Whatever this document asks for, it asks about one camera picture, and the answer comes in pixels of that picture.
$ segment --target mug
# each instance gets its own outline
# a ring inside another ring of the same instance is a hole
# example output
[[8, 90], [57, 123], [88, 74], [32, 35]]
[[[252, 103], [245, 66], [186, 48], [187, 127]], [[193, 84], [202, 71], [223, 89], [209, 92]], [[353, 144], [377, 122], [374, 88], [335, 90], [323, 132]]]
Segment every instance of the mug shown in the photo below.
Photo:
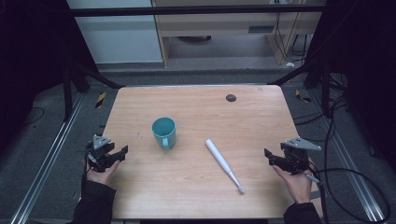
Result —
[[171, 149], [176, 144], [176, 124], [170, 118], [156, 119], [152, 124], [152, 133], [160, 147]]

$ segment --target mug handle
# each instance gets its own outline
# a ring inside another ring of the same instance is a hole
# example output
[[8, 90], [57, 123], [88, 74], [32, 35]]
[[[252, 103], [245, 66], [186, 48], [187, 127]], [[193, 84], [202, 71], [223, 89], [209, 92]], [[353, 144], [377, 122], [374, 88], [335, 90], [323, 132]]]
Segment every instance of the mug handle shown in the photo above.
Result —
[[168, 138], [163, 138], [163, 148], [168, 150], [171, 149], [169, 147]]

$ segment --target aluminum rail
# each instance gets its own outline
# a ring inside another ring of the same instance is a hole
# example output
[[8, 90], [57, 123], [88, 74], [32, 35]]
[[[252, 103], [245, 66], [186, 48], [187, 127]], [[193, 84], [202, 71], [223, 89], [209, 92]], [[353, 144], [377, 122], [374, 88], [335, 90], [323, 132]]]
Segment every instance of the aluminum rail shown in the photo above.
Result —
[[[319, 93], [315, 91], [309, 91], [309, 92], [318, 110], [320, 111], [321, 107], [320, 107]], [[325, 123], [326, 127], [330, 129], [330, 121], [324, 116], [322, 116], [322, 120]], [[350, 170], [359, 171], [357, 165], [352, 160], [352, 157], [349, 155], [347, 148], [344, 145], [338, 132], [334, 133], [333, 139], [334, 139], [334, 141], [332, 141], [333, 146], [343, 166]], [[370, 221], [379, 221], [384, 219], [385, 216], [382, 213], [382, 210], [379, 207], [377, 201], [375, 200], [375, 196], [371, 192], [366, 181], [361, 176], [355, 176], [353, 174], [348, 174], [348, 177]]]
[[62, 149], [62, 146], [64, 145], [64, 141], [67, 135], [69, 134], [74, 121], [76, 120], [84, 96], [85, 95], [83, 93], [78, 94], [74, 105], [75, 108], [74, 112], [71, 114], [69, 120], [64, 122], [60, 131], [58, 132], [58, 135], [56, 136], [54, 142], [52, 143], [51, 148], [49, 149], [49, 153], [47, 154], [47, 157], [44, 159], [40, 167], [40, 170], [35, 176], [35, 180], [33, 181], [26, 195], [24, 196], [23, 201], [21, 202], [19, 208], [14, 213], [10, 222], [11, 224], [17, 224], [17, 223], [23, 224], [26, 222], [27, 218], [29, 217], [30, 212], [32, 211], [35, 205], [35, 201], [37, 200], [38, 195], [40, 194], [41, 190], [44, 187], [44, 184], [46, 183], [46, 180], [50, 174], [52, 166], [55, 163], [56, 158], [58, 157], [59, 152]]

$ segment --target gray floor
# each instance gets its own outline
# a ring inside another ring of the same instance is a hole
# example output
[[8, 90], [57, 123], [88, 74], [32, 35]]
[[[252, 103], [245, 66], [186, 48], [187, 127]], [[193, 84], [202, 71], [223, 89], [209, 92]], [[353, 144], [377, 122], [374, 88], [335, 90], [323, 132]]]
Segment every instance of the gray floor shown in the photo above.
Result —
[[[133, 73], [103, 73], [104, 76], [127, 86], [138, 85], [185, 85], [185, 84], [264, 84], [286, 75], [292, 68], [285, 64], [276, 64], [268, 49], [264, 36], [212, 36], [207, 42], [185, 42], [175, 38], [166, 68], [139, 68]], [[282, 87], [295, 123], [309, 120], [318, 115], [318, 89], [307, 94], [314, 102], [307, 103], [296, 97], [295, 90], [302, 87], [304, 76], [295, 78]], [[48, 178], [38, 188], [34, 206], [27, 209], [31, 223], [62, 223], [69, 220], [78, 201], [79, 181], [82, 173], [82, 160], [85, 145], [92, 135], [101, 133], [106, 125], [117, 90], [111, 90], [89, 78], [89, 93], [74, 93], [75, 101], [81, 99], [79, 113], [71, 124], [67, 138], [61, 143], [56, 160], [49, 166]], [[13, 217], [32, 183], [37, 182], [35, 175], [52, 149], [57, 133], [62, 129], [64, 102], [62, 86], [41, 92], [35, 98], [34, 108], [10, 146], [10, 153], [0, 163], [0, 223], [8, 223]], [[106, 92], [106, 99], [101, 108], [94, 108], [101, 92]], [[332, 91], [335, 99], [341, 92]], [[301, 137], [311, 140], [324, 148], [324, 139], [328, 131], [327, 119], [317, 119], [304, 125], [297, 125]], [[347, 105], [334, 113], [336, 134], [332, 135], [328, 146], [329, 167], [352, 166], [369, 176], [384, 191], [392, 207], [396, 205], [393, 188], [396, 175], [384, 159], [372, 157], [369, 145], [361, 134], [353, 115]], [[319, 169], [323, 169], [324, 151], [312, 152], [310, 156]], [[345, 164], [348, 157], [352, 163]], [[343, 173], [329, 173], [329, 181], [335, 198], [348, 210], [359, 217], [367, 219], [366, 202], [356, 192], [372, 193], [374, 202], [384, 214], [387, 210], [375, 190], [360, 189], [354, 186], [356, 176]], [[343, 212], [333, 201], [326, 197], [327, 209], [331, 223], [361, 223]], [[282, 220], [270, 220], [270, 223], [282, 223]], [[391, 216], [388, 223], [396, 223]]]

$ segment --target tabletop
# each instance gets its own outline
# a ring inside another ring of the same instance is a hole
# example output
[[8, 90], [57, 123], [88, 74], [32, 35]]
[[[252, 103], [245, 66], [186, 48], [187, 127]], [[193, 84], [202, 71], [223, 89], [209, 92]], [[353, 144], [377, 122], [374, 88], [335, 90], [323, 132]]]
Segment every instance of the tabletop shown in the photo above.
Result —
[[[177, 124], [170, 150], [152, 134], [160, 117]], [[278, 86], [122, 88], [104, 136], [116, 144], [114, 152], [129, 147], [111, 183], [114, 218], [275, 218], [293, 203], [264, 157], [264, 148], [283, 156], [280, 142], [298, 136]], [[206, 147], [209, 138], [245, 194]]]

